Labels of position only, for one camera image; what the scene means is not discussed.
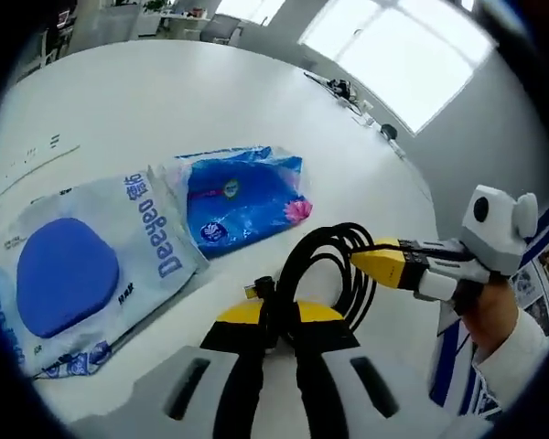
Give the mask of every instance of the plastic bag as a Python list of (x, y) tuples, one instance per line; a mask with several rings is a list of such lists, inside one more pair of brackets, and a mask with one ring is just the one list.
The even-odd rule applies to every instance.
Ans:
[(286, 230), (311, 213), (299, 190), (303, 159), (281, 148), (233, 148), (182, 155), (157, 172), (186, 212), (208, 258)]
[[(16, 298), (21, 253), (37, 230), (69, 218), (89, 226), (113, 249), (118, 280), (103, 308), (52, 337), (38, 337), (25, 325)], [(33, 201), (0, 240), (0, 326), (26, 374), (90, 375), (121, 346), (127, 331), (206, 267), (180, 227), (175, 200), (150, 169), (93, 181)], [(62, 301), (73, 299), (61, 295)]]

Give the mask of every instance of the pink flower graphic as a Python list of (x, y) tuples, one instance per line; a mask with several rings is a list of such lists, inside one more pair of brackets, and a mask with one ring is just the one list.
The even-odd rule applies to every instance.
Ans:
[(285, 216), (291, 224), (297, 224), (311, 214), (313, 205), (306, 199), (290, 201), (285, 206)]

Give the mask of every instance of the sleeve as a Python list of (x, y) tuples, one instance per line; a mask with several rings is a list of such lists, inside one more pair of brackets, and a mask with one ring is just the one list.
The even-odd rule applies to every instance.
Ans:
[(497, 350), (485, 358), (478, 349), (474, 366), (502, 409), (510, 407), (521, 394), (548, 348), (549, 339), (537, 322), (520, 309), (514, 330)]

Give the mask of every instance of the blue oval pad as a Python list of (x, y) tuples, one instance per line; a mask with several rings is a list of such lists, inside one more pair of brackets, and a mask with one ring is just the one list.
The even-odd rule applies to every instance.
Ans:
[(74, 218), (56, 219), (33, 233), (16, 268), (16, 304), (36, 336), (50, 338), (101, 310), (120, 268), (113, 249)]

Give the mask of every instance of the hand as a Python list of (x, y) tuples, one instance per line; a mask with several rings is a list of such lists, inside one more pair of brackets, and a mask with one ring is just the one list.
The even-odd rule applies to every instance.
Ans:
[(484, 286), (478, 304), (462, 316), (472, 340), (489, 357), (516, 326), (519, 308), (507, 280)]

